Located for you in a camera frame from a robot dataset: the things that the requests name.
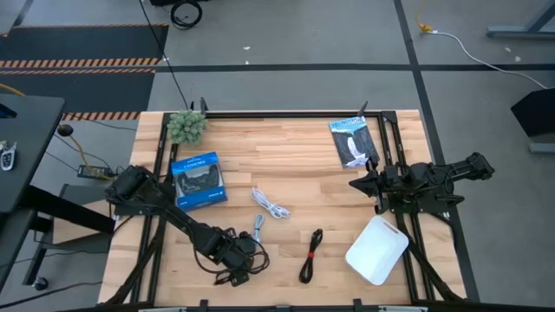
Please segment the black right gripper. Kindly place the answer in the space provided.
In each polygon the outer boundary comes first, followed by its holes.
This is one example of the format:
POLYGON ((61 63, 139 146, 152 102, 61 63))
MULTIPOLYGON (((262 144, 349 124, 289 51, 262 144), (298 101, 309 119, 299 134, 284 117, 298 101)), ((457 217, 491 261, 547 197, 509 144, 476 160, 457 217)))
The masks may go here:
POLYGON ((368 172, 365 176, 351 180, 349 185, 369 198, 376 197, 375 213, 394 212, 402 207, 401 190, 403 187, 399 166, 385 166, 381 172, 376 170, 377 160, 370 157, 368 172))

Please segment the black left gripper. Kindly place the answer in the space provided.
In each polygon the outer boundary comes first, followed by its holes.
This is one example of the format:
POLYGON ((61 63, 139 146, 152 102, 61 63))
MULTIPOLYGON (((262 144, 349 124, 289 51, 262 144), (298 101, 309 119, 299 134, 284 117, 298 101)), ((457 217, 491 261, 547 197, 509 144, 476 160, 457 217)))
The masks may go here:
POLYGON ((230 283, 237 287, 248 282, 250 275, 257 275, 260 270, 252 270, 257 246, 258 242, 246 231, 238 234, 234 229, 226 229, 225 244, 217 254, 226 269, 217 274, 216 284, 230 283))

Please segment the white plastic tray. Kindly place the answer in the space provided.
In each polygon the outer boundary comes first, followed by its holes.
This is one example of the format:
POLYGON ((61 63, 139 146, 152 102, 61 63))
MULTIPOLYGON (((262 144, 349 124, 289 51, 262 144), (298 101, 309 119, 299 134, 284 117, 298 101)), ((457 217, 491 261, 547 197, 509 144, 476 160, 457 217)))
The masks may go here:
POLYGON ((348 249, 345 261, 363 279, 379 286, 407 248, 404 233, 385 218, 374 216, 348 249))

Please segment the blue game controller box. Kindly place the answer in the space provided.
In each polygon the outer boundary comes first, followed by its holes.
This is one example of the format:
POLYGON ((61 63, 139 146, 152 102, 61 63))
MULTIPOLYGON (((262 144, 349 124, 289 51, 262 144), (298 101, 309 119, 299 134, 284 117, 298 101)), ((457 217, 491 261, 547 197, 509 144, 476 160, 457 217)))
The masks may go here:
POLYGON ((197 155, 171 164, 177 193, 176 205, 192 211, 228 199, 215 152, 197 155))

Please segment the green artificial succulent plant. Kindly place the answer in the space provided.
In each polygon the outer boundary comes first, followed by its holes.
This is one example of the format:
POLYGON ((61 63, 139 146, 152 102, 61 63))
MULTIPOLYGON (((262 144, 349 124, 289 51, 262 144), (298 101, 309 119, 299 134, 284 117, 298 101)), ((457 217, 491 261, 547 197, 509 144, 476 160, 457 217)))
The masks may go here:
POLYGON ((207 129, 207 120, 197 111, 179 111, 170 114, 167 129, 172 143, 197 146, 201 142, 203 132, 207 129))

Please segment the black power adapter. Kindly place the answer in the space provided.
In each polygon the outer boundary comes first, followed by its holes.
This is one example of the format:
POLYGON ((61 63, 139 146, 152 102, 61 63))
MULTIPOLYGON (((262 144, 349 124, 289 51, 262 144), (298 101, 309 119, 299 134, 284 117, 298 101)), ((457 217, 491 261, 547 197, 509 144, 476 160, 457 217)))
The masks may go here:
POLYGON ((77 176, 79 178, 85 178, 85 179, 107 180, 107 179, 111 179, 114 175, 112 171, 105 166, 79 165, 79 168, 77 170, 77 176))

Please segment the black angled stand panel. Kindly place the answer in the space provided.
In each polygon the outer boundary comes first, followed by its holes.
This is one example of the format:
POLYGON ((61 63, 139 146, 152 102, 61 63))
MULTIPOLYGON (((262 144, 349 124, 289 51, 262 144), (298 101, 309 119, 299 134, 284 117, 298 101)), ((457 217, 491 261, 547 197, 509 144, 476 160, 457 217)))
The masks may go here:
POLYGON ((511 111, 529 137, 555 133, 555 88, 532 91, 511 111))

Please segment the grey table leg foot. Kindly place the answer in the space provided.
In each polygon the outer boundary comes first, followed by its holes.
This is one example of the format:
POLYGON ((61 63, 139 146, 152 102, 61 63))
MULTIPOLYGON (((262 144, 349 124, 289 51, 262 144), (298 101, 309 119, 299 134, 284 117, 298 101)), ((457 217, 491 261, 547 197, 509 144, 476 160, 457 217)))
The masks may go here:
POLYGON ((489 38, 555 39, 555 26, 546 27, 553 18, 555 18, 555 0, 551 0, 528 24, 488 26, 486 36, 489 38))

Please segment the black hazard-striped floor mat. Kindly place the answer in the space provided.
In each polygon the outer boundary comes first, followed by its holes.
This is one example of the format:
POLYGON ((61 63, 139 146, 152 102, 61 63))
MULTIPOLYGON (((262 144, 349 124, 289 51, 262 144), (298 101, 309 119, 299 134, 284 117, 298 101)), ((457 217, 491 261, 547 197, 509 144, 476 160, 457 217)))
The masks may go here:
POLYGON ((145 68, 0 70, 0 83, 63 98, 65 120, 136 120, 148 108, 154 75, 145 68))
POLYGON ((0 68, 155 66, 166 23, 22 26, 0 36, 0 68))

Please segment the black desk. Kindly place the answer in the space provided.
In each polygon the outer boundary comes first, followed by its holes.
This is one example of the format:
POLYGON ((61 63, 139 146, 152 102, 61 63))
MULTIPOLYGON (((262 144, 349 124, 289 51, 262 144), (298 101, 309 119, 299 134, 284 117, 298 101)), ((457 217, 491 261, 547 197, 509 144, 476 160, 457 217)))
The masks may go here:
POLYGON ((11 119, 0 118, 0 140, 16 145, 14 168, 0 168, 1 292, 28 232, 47 232, 52 227, 52 221, 40 217, 40 212, 107 234, 114 232, 114 220, 31 184, 61 121, 66 101, 58 97, 0 94, 0 104, 16 113, 11 119))

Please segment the car key fob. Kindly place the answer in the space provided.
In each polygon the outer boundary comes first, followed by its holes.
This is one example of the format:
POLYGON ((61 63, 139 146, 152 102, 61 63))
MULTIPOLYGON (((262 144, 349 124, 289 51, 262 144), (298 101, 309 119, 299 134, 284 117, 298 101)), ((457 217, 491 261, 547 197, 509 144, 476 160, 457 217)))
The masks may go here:
POLYGON ((3 171, 10 171, 15 166, 16 145, 16 142, 14 142, 11 146, 7 141, 0 142, 0 168, 3 171))

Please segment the black aluminium table frame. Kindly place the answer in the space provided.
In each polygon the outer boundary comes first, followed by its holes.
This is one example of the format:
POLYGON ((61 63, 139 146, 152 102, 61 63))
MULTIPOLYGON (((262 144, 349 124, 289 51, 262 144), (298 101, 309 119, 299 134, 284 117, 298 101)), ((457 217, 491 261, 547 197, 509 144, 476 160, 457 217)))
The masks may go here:
POLYGON ((130 161, 166 173, 169 163, 215 152, 220 159, 228 199, 193 212, 201 222, 249 231, 261 208, 251 189, 291 212, 284 220, 268 218, 261 230, 269 267, 238 287, 216 285, 195 258, 185 234, 167 226, 163 244, 134 289, 138 300, 157 306, 291 307, 365 304, 408 304, 435 299, 439 292, 418 266, 393 268, 380 286, 365 281, 346 263, 345 255, 374 216, 374 201, 349 182, 365 174, 341 164, 329 123, 346 111, 210 112, 199 146, 172 146, 162 134, 163 112, 141 115, 130 161))

